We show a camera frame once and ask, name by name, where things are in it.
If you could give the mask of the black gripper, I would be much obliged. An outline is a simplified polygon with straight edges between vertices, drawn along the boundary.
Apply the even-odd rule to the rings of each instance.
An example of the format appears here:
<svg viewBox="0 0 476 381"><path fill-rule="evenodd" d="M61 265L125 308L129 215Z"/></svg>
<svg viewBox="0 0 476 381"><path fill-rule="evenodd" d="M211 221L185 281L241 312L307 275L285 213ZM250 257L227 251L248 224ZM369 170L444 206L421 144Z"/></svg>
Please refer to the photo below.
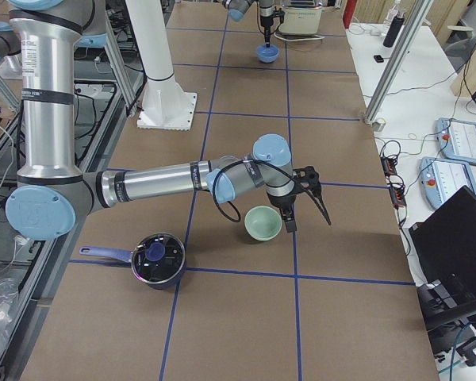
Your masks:
<svg viewBox="0 0 476 381"><path fill-rule="evenodd" d="M263 27L264 47L269 48L271 46L271 27L274 24L274 17L260 16L259 22Z"/></svg>
<svg viewBox="0 0 476 381"><path fill-rule="evenodd" d="M328 209L324 204L319 174L312 166L294 169L293 179L278 187L267 184L267 196L273 206L279 209L288 233L297 231L294 203L298 194L306 193L314 202L328 225L332 225Z"/></svg>

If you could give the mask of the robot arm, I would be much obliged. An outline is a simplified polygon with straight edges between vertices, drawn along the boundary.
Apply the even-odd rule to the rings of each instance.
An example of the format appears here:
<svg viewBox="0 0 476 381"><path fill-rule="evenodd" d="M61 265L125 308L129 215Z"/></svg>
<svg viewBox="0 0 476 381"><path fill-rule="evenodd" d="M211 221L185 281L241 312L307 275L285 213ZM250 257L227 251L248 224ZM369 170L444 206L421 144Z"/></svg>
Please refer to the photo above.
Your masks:
<svg viewBox="0 0 476 381"><path fill-rule="evenodd" d="M223 156L134 171L110 166L123 130L114 118L140 106L140 127L188 130L197 96L177 83L162 7L157 1L125 4L145 77L132 79L115 53L108 105L84 106L76 94L75 50L82 40L102 48L114 40L103 1L12 1L8 26L21 54L21 106L15 122L11 169L17 187L5 201L5 218L24 237L49 241L73 230L98 210L155 196L209 191L230 202L264 187L289 232L294 203L307 194L325 212L316 171L296 169L287 141L261 136L243 158Z"/></svg>
<svg viewBox="0 0 476 381"><path fill-rule="evenodd" d="M265 46L271 46L271 32L274 19L278 18L280 23L284 21L284 12L278 8L274 0L225 0L221 2L228 11L228 15L235 22L240 21L253 4L259 6L259 31L264 36Z"/></svg>

